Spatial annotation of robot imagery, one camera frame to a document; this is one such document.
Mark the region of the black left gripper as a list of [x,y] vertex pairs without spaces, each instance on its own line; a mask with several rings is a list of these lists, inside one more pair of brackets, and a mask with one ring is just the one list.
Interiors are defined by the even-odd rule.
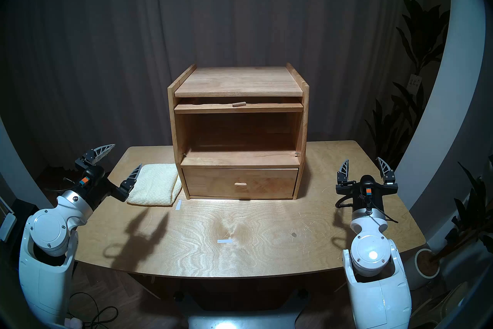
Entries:
[[138,175],[142,169],[139,164],[131,174],[117,187],[110,182],[105,175],[105,170],[99,165],[95,165],[103,159],[115,144],[104,145],[94,149],[89,149],[83,154],[83,161],[88,163],[82,173],[82,178],[76,185],[76,194],[82,198],[92,210],[95,210],[100,203],[108,196],[112,196],[119,201],[126,201],[133,190]]

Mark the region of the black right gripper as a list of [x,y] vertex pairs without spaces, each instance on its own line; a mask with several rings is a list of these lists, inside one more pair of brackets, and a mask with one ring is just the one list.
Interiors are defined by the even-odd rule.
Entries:
[[380,157],[377,157],[383,184],[378,183],[371,175],[363,175],[359,182],[349,181],[349,159],[346,159],[337,172],[336,193],[343,195],[336,208],[352,207],[353,211],[366,208],[384,212],[383,196],[396,194],[398,185],[394,170]]

